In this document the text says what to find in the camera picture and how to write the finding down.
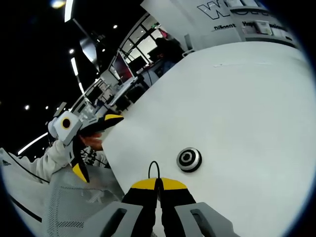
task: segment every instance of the monitor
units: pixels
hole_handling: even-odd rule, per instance
[[[113,67],[118,73],[122,83],[126,82],[128,79],[132,77],[132,73],[130,72],[127,64],[125,63],[120,53],[118,53],[117,58],[113,63]]]
[[[161,50],[158,47],[156,47],[148,53],[149,59],[152,60],[153,62],[156,62],[158,61],[160,54],[161,54]]]
[[[103,91],[96,86],[88,95],[88,99],[91,101],[92,104],[99,98],[99,96],[103,93]]]
[[[139,56],[137,58],[135,58],[133,61],[131,61],[128,66],[131,69],[132,72],[136,73],[137,71],[139,71],[140,69],[142,69],[143,67],[146,66],[146,61],[144,60],[144,58],[142,56]]]

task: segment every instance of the white sleeve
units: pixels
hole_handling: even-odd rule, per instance
[[[15,161],[17,161],[29,172],[37,175],[38,177],[44,180],[47,180],[48,182],[50,181],[51,176],[54,172],[68,165],[68,161],[65,157],[64,145],[59,140],[55,141],[53,146],[49,148],[41,158],[37,158],[33,162],[30,162],[30,160],[27,157],[18,158],[13,154],[10,155],[14,158]],[[4,158],[4,160],[11,163],[12,165],[19,166],[10,157]],[[41,183],[44,182],[31,174],[29,175]]]

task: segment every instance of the black stripe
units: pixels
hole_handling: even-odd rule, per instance
[[[37,216],[36,214],[31,212],[29,209],[27,209],[25,206],[23,206],[21,203],[19,203],[17,200],[15,200],[11,195],[10,195],[10,197],[11,197],[13,203],[15,205],[17,205],[22,211],[24,211],[29,216],[33,217],[35,220],[41,222],[41,218],[39,216]]]
[[[26,172],[28,172],[29,174],[33,175],[34,177],[37,177],[38,179],[40,179],[40,180],[42,180],[42,181],[44,181],[44,182],[49,183],[47,180],[44,180],[43,178],[38,177],[36,174],[33,174],[32,172],[30,172],[30,171],[28,171],[26,168],[24,168],[19,162],[17,162],[17,161],[15,160],[15,158],[13,158],[13,157],[10,155],[9,152],[7,152],[7,154],[8,154],[22,169],[24,169]]]

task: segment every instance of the window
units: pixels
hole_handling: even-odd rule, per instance
[[[133,47],[133,44],[132,44],[132,42],[128,39],[128,40],[126,41],[126,43],[123,45],[122,50],[125,51],[126,53],[129,53],[129,51],[131,50],[132,47]]]
[[[138,48],[140,51],[143,52],[143,54],[149,59],[149,55],[148,53],[150,51],[152,51],[154,48],[156,48],[157,45],[155,43],[155,41],[153,40],[153,38],[151,38],[150,36],[148,36],[146,39],[144,39],[143,41],[141,41],[138,45]]]
[[[146,28],[146,30],[149,30],[153,25],[157,23],[158,21],[153,16],[149,16],[145,21],[143,21],[142,24]]]
[[[133,51],[129,54],[129,58],[131,61],[133,61],[135,58],[142,56],[143,59],[147,62],[147,60],[144,58],[144,56],[140,53],[138,49],[133,49]]]
[[[134,43],[136,43],[141,36],[145,34],[145,30],[142,27],[137,27],[137,29],[132,33],[132,35],[129,37]]]
[[[160,33],[159,30],[155,30],[155,31],[152,33],[152,36],[154,37],[154,39],[162,38],[162,34]]]

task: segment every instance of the gray fabric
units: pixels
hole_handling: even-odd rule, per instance
[[[112,201],[121,201],[121,190],[110,169],[87,166],[90,183],[83,182],[70,167],[52,176],[45,202],[44,237],[73,237],[85,221]]]

